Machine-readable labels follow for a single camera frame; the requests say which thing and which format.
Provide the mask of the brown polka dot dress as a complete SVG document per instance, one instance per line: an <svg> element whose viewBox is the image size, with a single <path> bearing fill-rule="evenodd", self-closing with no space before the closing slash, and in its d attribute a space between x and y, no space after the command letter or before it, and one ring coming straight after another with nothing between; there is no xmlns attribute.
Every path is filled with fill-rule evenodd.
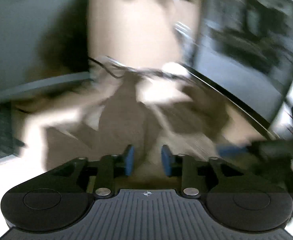
<svg viewBox="0 0 293 240"><path fill-rule="evenodd" d="M206 86L177 83L174 88L185 100L139 101L140 81L139 75L127 73L112 95L86 109L77 126L48 127L46 168L51 170L77 157L93 161L118 155L132 145L133 174L119 179L118 186L173 188L179 186L179 180L164 174L163 145L175 154L200 160L216 154L215 142L229 119L222 95Z"/></svg>

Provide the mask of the black curved monitor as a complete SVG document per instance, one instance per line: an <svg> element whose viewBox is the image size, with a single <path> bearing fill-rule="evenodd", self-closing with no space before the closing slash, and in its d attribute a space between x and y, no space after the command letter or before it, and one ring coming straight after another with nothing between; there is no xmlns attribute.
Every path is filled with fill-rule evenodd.
<svg viewBox="0 0 293 240"><path fill-rule="evenodd" d="M0 104L90 78L89 0L0 0Z"/></svg>

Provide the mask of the white glass-panel computer case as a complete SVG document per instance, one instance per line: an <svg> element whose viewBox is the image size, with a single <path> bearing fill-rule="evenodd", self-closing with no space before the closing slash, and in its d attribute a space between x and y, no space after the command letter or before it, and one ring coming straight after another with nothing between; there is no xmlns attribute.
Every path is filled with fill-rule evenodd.
<svg viewBox="0 0 293 240"><path fill-rule="evenodd" d="M268 135L293 83L293 0L202 0L190 67Z"/></svg>

